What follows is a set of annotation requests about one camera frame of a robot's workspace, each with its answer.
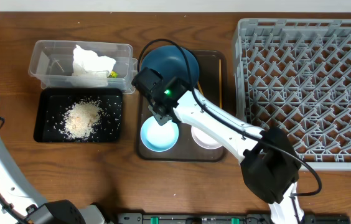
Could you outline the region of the light blue bowl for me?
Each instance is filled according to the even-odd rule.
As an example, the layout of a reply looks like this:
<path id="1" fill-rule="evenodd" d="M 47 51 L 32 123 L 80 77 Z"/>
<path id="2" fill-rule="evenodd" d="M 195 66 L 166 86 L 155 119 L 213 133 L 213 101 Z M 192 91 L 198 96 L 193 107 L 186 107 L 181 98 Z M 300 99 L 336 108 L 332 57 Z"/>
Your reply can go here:
<path id="1" fill-rule="evenodd" d="M 176 144 L 179 138 L 179 128 L 172 121 L 161 126 L 155 117 L 151 116 L 141 127 L 140 138 L 149 150 L 164 152 Z"/>

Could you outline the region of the yellow green snack wrapper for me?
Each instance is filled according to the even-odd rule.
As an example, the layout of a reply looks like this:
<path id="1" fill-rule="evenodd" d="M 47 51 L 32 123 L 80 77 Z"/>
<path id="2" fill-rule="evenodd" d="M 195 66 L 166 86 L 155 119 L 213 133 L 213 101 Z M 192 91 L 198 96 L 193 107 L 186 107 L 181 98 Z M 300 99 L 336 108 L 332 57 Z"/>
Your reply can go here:
<path id="1" fill-rule="evenodd" d="M 108 78 L 117 78 L 118 74 L 114 71 L 111 71 L 110 74 L 108 75 Z"/>

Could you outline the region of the white napkin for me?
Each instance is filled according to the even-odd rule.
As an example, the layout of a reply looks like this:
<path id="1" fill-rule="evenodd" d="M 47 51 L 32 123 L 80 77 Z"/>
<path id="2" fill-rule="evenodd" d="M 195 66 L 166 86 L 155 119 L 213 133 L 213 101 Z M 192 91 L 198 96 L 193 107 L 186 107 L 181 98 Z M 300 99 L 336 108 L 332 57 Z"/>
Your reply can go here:
<path id="1" fill-rule="evenodd" d="M 98 56 L 96 52 L 76 45 L 73 50 L 73 73 L 68 81 L 75 87 L 106 87 L 108 75 L 115 64 L 116 60 L 111 57 Z"/>

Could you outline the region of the rice leftovers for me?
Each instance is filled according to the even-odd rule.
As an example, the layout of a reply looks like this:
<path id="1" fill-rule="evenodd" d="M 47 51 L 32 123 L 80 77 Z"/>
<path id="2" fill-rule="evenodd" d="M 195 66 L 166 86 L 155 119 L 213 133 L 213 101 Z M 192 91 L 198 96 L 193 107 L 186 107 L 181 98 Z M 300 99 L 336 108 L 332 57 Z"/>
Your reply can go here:
<path id="1" fill-rule="evenodd" d="M 43 110 L 42 142 L 113 142 L 119 139 L 120 95 L 49 98 Z"/>

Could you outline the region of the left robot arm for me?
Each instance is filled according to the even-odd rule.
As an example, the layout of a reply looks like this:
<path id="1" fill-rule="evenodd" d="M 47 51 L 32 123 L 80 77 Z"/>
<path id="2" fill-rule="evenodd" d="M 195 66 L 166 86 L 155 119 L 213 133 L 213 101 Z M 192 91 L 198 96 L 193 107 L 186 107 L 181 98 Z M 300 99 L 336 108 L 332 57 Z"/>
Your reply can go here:
<path id="1" fill-rule="evenodd" d="M 91 204 L 78 209 L 68 200 L 48 202 L 25 178 L 0 137 L 0 223 L 109 223 Z"/>

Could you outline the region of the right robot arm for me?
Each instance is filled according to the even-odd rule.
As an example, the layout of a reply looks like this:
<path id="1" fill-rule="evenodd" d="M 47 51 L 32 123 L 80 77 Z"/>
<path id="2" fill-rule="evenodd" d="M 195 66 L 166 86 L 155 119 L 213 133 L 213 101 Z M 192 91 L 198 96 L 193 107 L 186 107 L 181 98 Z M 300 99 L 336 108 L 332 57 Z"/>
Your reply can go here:
<path id="1" fill-rule="evenodd" d="M 148 100 L 158 124 L 189 124 L 235 156 L 245 185 L 269 205 L 273 223 L 301 223 L 304 212 L 297 200 L 301 162 L 286 134 L 231 116 L 195 89 L 198 79 L 197 72 L 157 72 L 145 67 L 132 84 Z"/>

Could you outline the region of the grey plastic dishwasher rack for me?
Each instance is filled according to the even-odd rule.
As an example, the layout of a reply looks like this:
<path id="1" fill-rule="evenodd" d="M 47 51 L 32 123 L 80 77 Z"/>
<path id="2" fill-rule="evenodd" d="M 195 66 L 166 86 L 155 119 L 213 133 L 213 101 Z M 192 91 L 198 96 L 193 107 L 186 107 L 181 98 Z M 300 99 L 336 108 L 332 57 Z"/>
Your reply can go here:
<path id="1" fill-rule="evenodd" d="M 285 131 L 316 170 L 351 171 L 351 19 L 241 19 L 236 115 Z"/>

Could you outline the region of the dark blue plate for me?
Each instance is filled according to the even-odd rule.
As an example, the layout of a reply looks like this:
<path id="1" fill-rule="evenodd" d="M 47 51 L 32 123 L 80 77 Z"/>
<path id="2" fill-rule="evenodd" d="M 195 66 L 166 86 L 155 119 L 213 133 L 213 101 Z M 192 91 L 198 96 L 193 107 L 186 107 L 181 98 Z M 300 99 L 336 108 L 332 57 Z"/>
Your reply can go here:
<path id="1" fill-rule="evenodd" d="M 182 50 L 188 60 L 192 86 L 196 86 L 200 76 L 199 63 L 192 53 L 184 48 Z M 165 82 L 176 77 L 190 83 L 185 58 L 174 45 L 166 45 L 150 51 L 142 61 L 141 70 L 145 67 L 158 72 Z"/>

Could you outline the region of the dark brown serving tray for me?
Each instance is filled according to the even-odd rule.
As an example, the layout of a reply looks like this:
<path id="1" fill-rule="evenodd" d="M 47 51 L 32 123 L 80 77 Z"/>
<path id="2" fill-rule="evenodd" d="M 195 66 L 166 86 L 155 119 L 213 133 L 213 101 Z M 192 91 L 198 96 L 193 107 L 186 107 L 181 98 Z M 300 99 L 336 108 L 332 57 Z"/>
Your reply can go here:
<path id="1" fill-rule="evenodd" d="M 226 104 L 227 93 L 227 63 L 224 54 L 216 50 L 193 50 L 200 66 L 199 82 L 204 97 L 216 106 L 219 106 L 219 78 L 218 61 L 222 60 L 222 103 Z M 143 123 L 152 113 L 148 109 L 148 102 L 142 95 L 139 97 L 139 120 L 136 135 L 136 153 L 145 160 L 151 161 L 178 161 L 178 162 L 218 162 L 222 160 L 227 152 L 224 147 L 209 150 L 200 147 L 192 138 L 191 126 L 180 124 L 179 138 L 176 144 L 167 151 L 154 152 L 149 150 L 140 138 Z"/>

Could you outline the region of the pink white bowl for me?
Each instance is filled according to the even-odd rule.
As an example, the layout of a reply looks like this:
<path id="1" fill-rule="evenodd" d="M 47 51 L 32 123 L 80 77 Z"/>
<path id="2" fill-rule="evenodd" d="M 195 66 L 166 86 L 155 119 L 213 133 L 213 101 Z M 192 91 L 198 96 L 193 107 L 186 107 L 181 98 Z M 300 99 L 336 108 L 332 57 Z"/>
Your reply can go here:
<path id="1" fill-rule="evenodd" d="M 191 135 L 193 140 L 204 149 L 214 150 L 222 146 L 216 140 L 194 126 L 191 127 Z"/>

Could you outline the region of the black plastic tray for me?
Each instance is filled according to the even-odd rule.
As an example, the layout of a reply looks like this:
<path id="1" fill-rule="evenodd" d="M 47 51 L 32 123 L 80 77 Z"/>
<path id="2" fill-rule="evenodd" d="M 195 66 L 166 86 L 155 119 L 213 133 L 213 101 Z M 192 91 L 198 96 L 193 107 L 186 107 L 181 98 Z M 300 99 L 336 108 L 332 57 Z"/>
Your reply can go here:
<path id="1" fill-rule="evenodd" d="M 81 104 L 98 108 L 87 136 L 77 138 L 65 127 L 70 111 Z M 42 91 L 33 138 L 37 142 L 113 142 L 121 130 L 123 93 L 115 88 L 47 88 Z"/>

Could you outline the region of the clear plastic bin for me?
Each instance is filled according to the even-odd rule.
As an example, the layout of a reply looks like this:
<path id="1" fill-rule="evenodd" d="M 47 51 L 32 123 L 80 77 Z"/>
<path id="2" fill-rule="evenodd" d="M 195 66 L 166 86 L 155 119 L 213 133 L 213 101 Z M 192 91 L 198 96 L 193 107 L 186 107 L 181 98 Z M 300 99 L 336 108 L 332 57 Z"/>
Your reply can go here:
<path id="1" fill-rule="evenodd" d="M 113 71 L 117 78 L 109 78 L 108 86 L 132 94 L 135 88 L 131 80 L 136 74 L 137 60 L 129 44 L 107 42 L 85 42 L 69 40 L 39 40 L 34 46 L 29 65 L 29 75 L 41 81 L 42 88 L 84 88 L 75 87 L 69 81 L 73 73 L 73 50 L 79 45 L 92 50 L 98 56 L 108 56 L 116 60 Z"/>

